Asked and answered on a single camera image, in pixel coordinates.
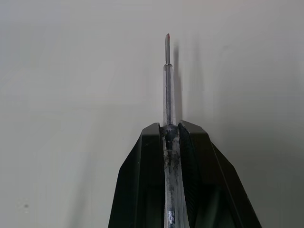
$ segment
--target white wall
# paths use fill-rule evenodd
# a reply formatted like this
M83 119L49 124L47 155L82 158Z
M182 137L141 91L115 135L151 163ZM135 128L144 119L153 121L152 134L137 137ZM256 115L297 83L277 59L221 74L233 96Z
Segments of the white wall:
M162 122L167 32L182 118L235 166L263 227L304 227L303 9L2 0L0 227L107 227L120 165Z

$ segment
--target clear plastic handle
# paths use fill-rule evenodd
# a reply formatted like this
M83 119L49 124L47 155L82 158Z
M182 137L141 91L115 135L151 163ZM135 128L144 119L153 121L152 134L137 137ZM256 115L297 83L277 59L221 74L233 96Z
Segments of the clear plastic handle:
M174 82L173 67L171 64L163 66L164 96L163 96L163 118L164 126L175 125L175 100L174 100Z

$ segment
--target transparent handle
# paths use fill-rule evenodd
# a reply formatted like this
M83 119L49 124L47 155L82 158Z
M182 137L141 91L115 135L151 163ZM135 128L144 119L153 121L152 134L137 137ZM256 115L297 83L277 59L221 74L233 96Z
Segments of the transparent handle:
M179 151L165 150L165 218L164 228L188 228Z
M171 64L163 66L163 79L164 79L164 126L175 125L175 100L174 100L174 82L173 82L173 67Z

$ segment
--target screwdriver tip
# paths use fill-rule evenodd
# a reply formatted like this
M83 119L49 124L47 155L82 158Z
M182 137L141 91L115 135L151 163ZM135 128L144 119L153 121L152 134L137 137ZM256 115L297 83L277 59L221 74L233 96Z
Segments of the screwdriver tip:
M170 63L170 35L169 35L169 33L166 35L165 52L166 52L166 64L169 64Z

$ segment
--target gray background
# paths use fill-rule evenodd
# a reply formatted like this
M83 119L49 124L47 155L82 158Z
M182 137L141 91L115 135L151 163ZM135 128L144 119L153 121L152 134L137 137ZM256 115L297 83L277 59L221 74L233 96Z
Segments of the gray background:
M107 227L120 165L178 118L235 166L265 228L304 227L302 0L2 0L0 227Z

